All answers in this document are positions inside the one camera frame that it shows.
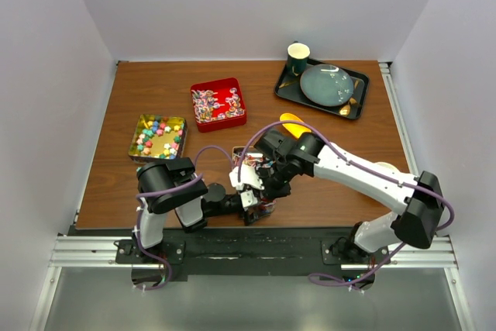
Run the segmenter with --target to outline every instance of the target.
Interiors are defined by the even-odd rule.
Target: black tray
[[[307,61],[307,68],[315,65],[327,64],[326,62],[313,60],[309,58]],[[357,71],[342,68],[348,75],[352,78],[353,84],[356,85],[356,88],[353,92],[353,98],[358,101],[358,104],[351,105],[351,111],[347,116],[342,116],[339,114],[339,110],[344,106],[322,106],[319,104],[315,104],[313,101],[310,101],[303,94],[300,88],[300,77],[293,77],[288,74],[286,69],[286,65],[281,72],[281,76],[277,80],[276,86],[274,87],[274,93],[289,101],[297,102],[298,104],[310,106],[311,108],[322,110],[323,112],[329,112],[334,114],[335,116],[340,116],[346,119],[358,119],[362,115],[363,105],[365,104],[365,96],[367,96],[367,89],[369,87],[369,77],[365,74],[359,73]]]

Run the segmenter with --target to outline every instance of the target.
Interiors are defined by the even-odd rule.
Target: gold spoon
[[[357,89],[358,87],[358,84],[360,83],[360,81],[355,81],[355,89]],[[350,98],[350,100],[348,101],[348,103],[346,105],[344,105],[340,110],[339,110],[339,114],[341,116],[348,116],[350,113],[351,113],[351,105],[359,105],[358,104],[358,101],[355,99],[355,98]]]

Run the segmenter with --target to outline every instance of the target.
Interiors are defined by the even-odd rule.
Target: gray floor
[[[193,276],[132,290],[130,269],[63,269],[46,330],[458,330],[442,269],[383,269],[365,295],[306,278]]]

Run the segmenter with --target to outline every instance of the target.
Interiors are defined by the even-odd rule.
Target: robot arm
[[[203,181],[186,190],[146,200],[141,218],[141,239],[144,248],[162,240],[162,228],[167,212],[174,210],[187,232],[206,226],[206,218],[214,215],[248,211],[262,202],[290,195],[290,181],[298,174],[337,181],[387,206],[391,212],[371,222],[359,222],[350,237],[339,243],[339,254],[349,258],[366,257],[381,247],[405,242],[418,248],[429,248],[443,213],[435,198],[401,186],[418,184],[441,194],[437,177],[424,172],[420,178],[388,170],[382,166],[341,150],[349,160],[378,173],[392,176],[399,185],[381,180],[358,167],[347,164],[312,133],[298,140],[276,130],[265,133],[255,148],[274,164],[271,168],[255,170],[242,164],[229,174],[237,190],[227,195],[218,184],[207,188]],[[241,169],[241,181],[238,172]],[[159,191],[177,187],[195,178],[195,168],[189,158],[148,164],[138,172],[140,192]]]

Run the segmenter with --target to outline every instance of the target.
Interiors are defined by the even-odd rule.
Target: metal frame
[[[379,67],[384,79],[387,96],[391,103],[394,120],[398,127],[408,168],[413,174],[418,174],[412,145],[399,109],[389,66],[386,63],[379,63]],[[109,269],[131,267],[131,265],[115,264],[117,248],[114,246],[114,242],[128,238],[128,236],[59,236],[53,249],[47,276],[30,330],[44,329],[63,267],[107,267]],[[391,245],[389,249],[393,250],[396,246]],[[155,265],[144,264],[134,265],[134,267],[155,267]],[[343,265],[343,269],[364,268],[366,267],[363,265]],[[384,266],[385,270],[402,268],[444,268],[462,330],[475,329],[468,302],[461,287],[456,257],[449,237],[436,237],[429,250],[418,250],[414,247],[406,246],[393,258],[389,265]]]

